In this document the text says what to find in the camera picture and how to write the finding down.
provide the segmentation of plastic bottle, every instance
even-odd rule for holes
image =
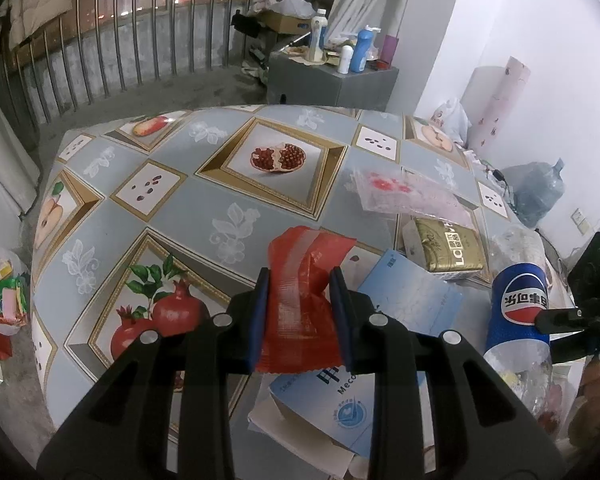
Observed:
[[[514,168],[503,170],[507,183],[512,187],[513,209],[520,221],[530,229],[536,227],[564,194],[564,182],[560,176],[563,167],[561,158],[555,166],[546,162],[531,162],[515,168],[518,174],[511,175],[512,182],[508,173],[512,173]]]
[[[340,51],[340,62],[338,63],[338,72],[341,74],[349,73],[349,65],[353,56],[353,47],[345,45]]]
[[[536,232],[512,226],[494,238],[491,320],[484,359],[538,418],[551,385],[549,336],[534,320],[548,307],[544,249]]]
[[[305,59],[313,63],[322,61],[322,49],[320,48],[320,38],[323,30],[329,23],[326,18],[327,11],[318,9],[318,13],[311,18],[311,44],[306,53]]]
[[[374,40],[373,29],[368,25],[358,33],[358,42],[353,50],[351,65],[352,72],[362,72],[366,65],[366,51],[369,50]]]

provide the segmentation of table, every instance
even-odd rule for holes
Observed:
[[[44,190],[46,222],[36,235],[32,269],[36,365],[54,424],[62,424],[112,362],[111,341],[120,339],[122,323],[117,310],[129,306],[143,317],[155,308],[155,290],[145,287],[154,274],[162,280],[175,267],[186,271],[191,293],[214,314],[250,290],[267,266],[269,242],[289,227],[355,237],[360,250],[375,254],[400,249],[405,219],[363,211],[351,188],[354,168],[411,171],[448,187],[472,213],[488,250],[489,238],[517,220],[508,209],[505,218],[485,206],[478,183],[491,184],[461,153],[428,144],[413,121],[353,108],[253,105],[176,110],[142,124],[122,119],[68,131]],[[148,134],[136,136],[136,126]],[[383,139],[387,153],[365,144],[371,137]],[[292,184],[253,173],[248,157],[263,139],[305,150]],[[324,185],[315,190],[314,180]],[[173,290],[170,280],[164,286]],[[481,351],[489,289],[463,283],[462,291],[455,329]],[[273,479],[285,471],[285,478],[324,479],[248,431],[259,380],[237,379],[232,392],[244,389],[231,420],[238,477]],[[179,397],[176,390],[171,466]]]
[[[398,69],[372,70],[340,74],[330,64],[307,66],[293,61],[287,54],[269,56],[267,102],[289,105],[331,105],[364,108],[384,112],[389,102]]]

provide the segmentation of patterned tablecloth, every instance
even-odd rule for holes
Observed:
[[[256,167],[271,164],[272,153],[296,170]],[[113,361],[112,340],[120,344],[125,336],[118,310],[147,316],[160,292],[173,290],[177,270],[215,314],[253,286],[268,266],[269,242],[289,227],[354,237],[366,262],[404,248],[405,219],[362,210],[355,168],[411,171],[439,182],[471,213],[486,251],[490,237],[518,222],[462,152],[417,118],[253,105],[68,131],[45,187],[32,269],[36,364],[53,422],[64,421]],[[466,284],[456,328],[478,349],[488,318],[488,288]],[[268,437],[246,433],[258,384],[248,381],[232,418],[238,476],[278,478],[285,468],[286,478],[324,478]],[[171,465],[179,397],[176,390]]]

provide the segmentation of concrete floor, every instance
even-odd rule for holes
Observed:
[[[154,115],[164,111],[238,104],[265,103],[266,89],[241,73],[238,67],[195,73],[145,83],[138,88],[83,106],[40,126],[38,147],[31,153],[41,170],[40,187],[48,179],[53,161],[67,130],[107,121]],[[23,219],[24,244],[18,255],[30,267],[34,230],[40,201]],[[54,433],[46,411],[34,364],[30,327],[11,338],[13,357],[2,364],[4,383],[0,386],[0,424],[17,449],[34,465]]]

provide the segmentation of pepsi bottle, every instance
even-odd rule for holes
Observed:
[[[509,236],[507,243],[517,243],[519,249],[518,237]],[[536,245],[536,241],[528,233],[522,244],[527,246],[522,254],[509,251],[509,254],[518,252],[518,262],[510,258],[507,261],[503,257],[507,251],[502,250],[499,258],[490,260],[492,269],[500,272],[491,287],[491,320],[484,358],[538,418],[552,373],[549,336],[539,333],[534,326],[538,312],[548,307],[546,275],[540,267],[544,266],[544,251],[537,246],[529,247]]]

